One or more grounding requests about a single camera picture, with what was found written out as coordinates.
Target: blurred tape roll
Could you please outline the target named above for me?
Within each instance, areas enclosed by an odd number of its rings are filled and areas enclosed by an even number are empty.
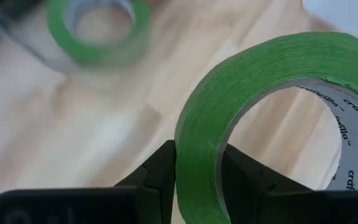
[[[118,7],[130,16],[133,26],[121,41],[103,45],[85,42],[75,35],[79,17],[95,7]],[[48,28],[56,43],[74,60],[86,65],[123,66],[139,58],[149,41],[149,4],[144,0],[51,0]]]
[[[342,154],[327,189],[358,190],[358,39],[288,35],[221,62],[187,100],[175,131],[178,203],[187,224],[230,223],[220,181],[229,136],[259,100],[290,86],[321,97],[337,119]]]

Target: light wood grain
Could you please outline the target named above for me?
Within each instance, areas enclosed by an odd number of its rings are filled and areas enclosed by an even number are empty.
[[[56,46],[39,23],[42,7],[17,29]],[[0,192],[114,185],[173,138],[197,83],[228,56],[271,38],[329,30],[299,0],[170,0],[152,19],[147,55],[123,70],[62,74],[0,39]],[[323,189],[340,155],[329,108],[297,88],[256,104],[230,143],[313,189]],[[183,223],[174,206],[172,223]]]

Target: white object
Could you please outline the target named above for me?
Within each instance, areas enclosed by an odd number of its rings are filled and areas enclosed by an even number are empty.
[[[303,7],[323,21],[358,37],[358,0],[303,0]]]

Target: wooden table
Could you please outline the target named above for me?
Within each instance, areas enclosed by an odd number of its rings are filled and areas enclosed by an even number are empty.
[[[30,17],[18,29],[41,34],[42,9]],[[147,55],[108,76],[54,72],[0,39],[0,192],[114,185],[173,138],[186,99],[217,63],[311,30],[329,28],[300,0],[170,0],[153,14]],[[322,189],[337,167],[340,139],[323,101],[290,88],[255,105],[230,143]],[[183,223],[176,206],[172,223]]]

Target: green tape roll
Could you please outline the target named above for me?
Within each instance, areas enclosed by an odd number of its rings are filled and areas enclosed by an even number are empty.
[[[78,39],[65,24],[69,5],[75,0],[51,0],[47,8],[48,28],[56,43],[74,60],[83,64],[106,62],[127,65],[142,55],[149,40],[149,4],[144,0],[132,1],[134,26],[129,36],[109,46]]]
[[[229,135],[252,105],[289,86],[322,97],[336,115],[342,154],[328,189],[358,190],[358,39],[332,32],[288,35],[226,59],[186,102],[175,142],[178,203],[187,224],[230,223],[220,183]]]

